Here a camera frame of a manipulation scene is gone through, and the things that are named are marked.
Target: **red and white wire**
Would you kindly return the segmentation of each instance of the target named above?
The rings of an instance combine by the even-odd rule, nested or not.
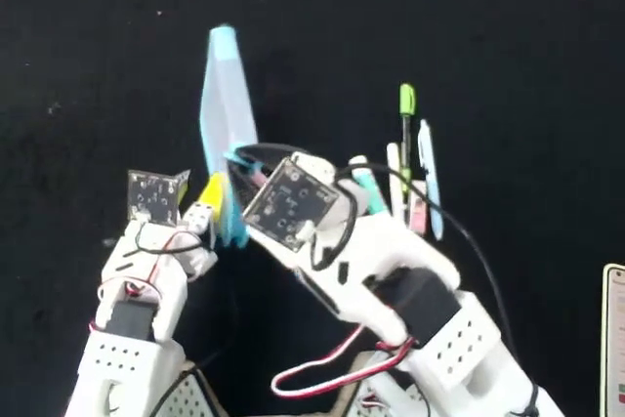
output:
[[[305,397],[317,396],[328,393],[330,391],[334,391],[351,383],[364,380],[369,376],[394,368],[395,366],[400,364],[402,360],[405,359],[405,357],[410,353],[412,345],[414,344],[414,339],[412,337],[409,337],[406,342],[404,342],[396,350],[396,355],[373,365],[365,366],[364,368],[361,368],[360,370],[357,370],[355,372],[348,373],[346,375],[334,378],[324,383],[319,383],[318,385],[309,386],[307,388],[302,388],[301,390],[293,391],[285,391],[279,387],[280,383],[282,383],[284,380],[300,373],[301,371],[316,366],[326,365],[331,361],[335,360],[337,357],[345,352],[345,350],[360,335],[363,329],[364,326],[359,326],[352,334],[350,334],[350,336],[348,336],[348,338],[339,347],[337,347],[334,351],[332,351],[324,358],[309,361],[307,363],[302,363],[301,365],[289,368],[288,370],[282,371],[281,373],[275,375],[271,380],[271,390],[273,391],[273,393],[277,396],[287,399],[302,399]]]
[[[153,292],[156,297],[158,297],[159,301],[163,298],[163,295],[153,284],[143,280],[142,278],[131,277],[130,275],[116,275],[115,277],[108,278],[100,284],[100,287],[98,287],[98,300],[102,301],[102,298],[104,297],[104,287],[113,280],[124,281],[142,287],[141,292],[143,292],[144,289],[148,289]]]

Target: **electronic device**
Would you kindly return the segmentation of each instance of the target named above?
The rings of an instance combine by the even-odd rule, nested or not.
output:
[[[625,417],[625,266],[604,269],[601,416]]]

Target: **teal marker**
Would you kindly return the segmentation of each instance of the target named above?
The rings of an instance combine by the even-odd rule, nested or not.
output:
[[[355,156],[350,160],[351,165],[366,162],[367,158],[364,155]],[[369,194],[368,209],[371,215],[389,212],[389,207],[387,207],[387,203],[384,201],[378,182],[375,181],[375,176],[373,176],[373,172],[369,168],[356,168],[352,170],[352,176]]]

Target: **black cable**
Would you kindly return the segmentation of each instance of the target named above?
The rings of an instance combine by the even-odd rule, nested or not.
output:
[[[536,407],[536,400],[538,400],[538,385],[531,382],[531,397],[529,398],[529,404],[523,412],[518,414],[517,412],[510,412],[517,417],[539,417],[538,407]]]
[[[251,163],[261,163],[265,168],[271,171],[274,171],[275,165],[269,164],[268,162],[260,159],[257,155],[254,155],[252,153],[254,150],[269,150],[269,151],[277,151],[277,152],[286,153],[286,154],[295,153],[295,152],[304,153],[306,155],[310,154],[308,150],[304,148],[299,148],[298,146],[290,146],[288,144],[274,144],[274,143],[268,143],[268,142],[261,142],[257,144],[249,144],[247,146],[240,146],[234,151],[234,153],[236,154],[236,156],[238,156],[239,158],[243,160],[249,161]]]
[[[126,253],[123,255],[124,258],[128,258],[130,256],[134,256],[135,254],[139,253],[139,252],[143,252],[143,253],[148,253],[148,254],[153,254],[156,256],[160,256],[162,254],[181,254],[181,253],[186,253],[188,251],[193,251],[194,249],[197,248],[201,248],[204,246],[204,243],[202,242],[201,239],[199,239],[199,237],[197,237],[197,235],[195,236],[198,241],[195,244],[191,244],[189,246],[183,246],[182,248],[171,248],[171,249],[149,249],[149,248],[144,248],[140,243],[140,239],[141,239],[141,233],[144,230],[144,227],[146,226],[146,224],[142,224],[141,227],[139,228],[139,230],[137,231],[137,234],[135,235],[135,244],[137,245],[137,249],[130,251],[129,253]]]
[[[341,186],[338,181],[334,186],[350,202],[350,212],[348,214],[347,223],[345,225],[345,229],[343,230],[343,234],[341,234],[339,242],[336,243],[336,246],[331,248],[330,251],[323,253],[321,255],[321,261],[319,261],[318,263],[314,261],[314,247],[316,245],[316,235],[313,236],[311,245],[311,269],[313,271],[325,271],[330,266],[332,266],[332,264],[334,264],[336,258],[339,257],[339,254],[343,252],[345,247],[350,242],[352,233],[354,233],[355,221],[358,217],[358,202],[357,200],[355,200],[355,196],[347,189],[343,188],[343,186]]]
[[[430,197],[428,197],[421,190],[415,187],[412,184],[412,181],[410,181],[408,178],[405,178],[401,173],[399,173],[399,171],[394,170],[393,168],[389,168],[387,165],[382,165],[379,163],[355,163],[353,165],[348,165],[345,168],[342,168],[341,170],[336,172],[334,181],[338,182],[340,180],[350,178],[352,176],[352,170],[356,170],[359,168],[368,168],[371,171],[376,172],[376,173],[386,173],[386,174],[393,175],[396,178],[399,178],[406,186],[410,188],[412,192],[418,195],[426,204],[430,206],[430,208],[439,212],[444,217],[444,219],[447,220],[447,222],[453,225],[467,239],[467,241],[473,248],[474,252],[478,256],[478,259],[481,262],[481,265],[484,271],[486,272],[488,281],[490,282],[490,286],[492,288],[493,295],[495,297],[495,303],[497,304],[497,309],[499,311],[499,316],[501,319],[501,327],[503,329],[503,335],[506,340],[506,344],[508,346],[510,354],[513,356],[513,358],[516,361],[519,361],[518,355],[517,355],[517,348],[515,346],[515,342],[514,342],[513,335],[512,335],[512,327],[510,326],[510,319],[508,318],[506,305],[504,303],[503,296],[499,288],[499,283],[497,282],[497,279],[495,278],[495,275],[492,269],[490,268],[490,264],[488,263],[488,260],[484,256],[483,252],[481,251],[481,248],[479,247],[478,243],[473,238],[471,233],[453,215],[451,215],[449,212],[444,210],[438,204],[433,202],[430,199]]]
[[[426,395],[423,394],[423,391],[421,391],[421,388],[419,387],[419,384],[416,381],[414,382],[414,386],[417,387],[417,391],[423,398],[423,401],[426,403],[426,408],[428,409],[428,415],[426,417],[432,417],[432,408],[430,407],[430,402],[426,398]]]

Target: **white pen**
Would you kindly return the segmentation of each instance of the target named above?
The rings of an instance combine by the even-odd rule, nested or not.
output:
[[[389,168],[400,171],[399,146],[397,144],[387,145],[387,160]],[[393,217],[405,224],[405,207],[403,205],[403,193],[401,192],[401,180],[393,175],[389,175],[389,190],[391,192]]]
[[[438,191],[437,165],[434,161],[434,149],[432,147],[432,134],[430,126],[425,119],[421,119],[419,134],[417,135],[417,146],[419,148],[419,162],[426,174],[426,187],[428,197],[436,205],[440,205],[440,192]],[[430,207],[430,224],[432,232],[437,240],[442,239],[442,215],[434,208]]]

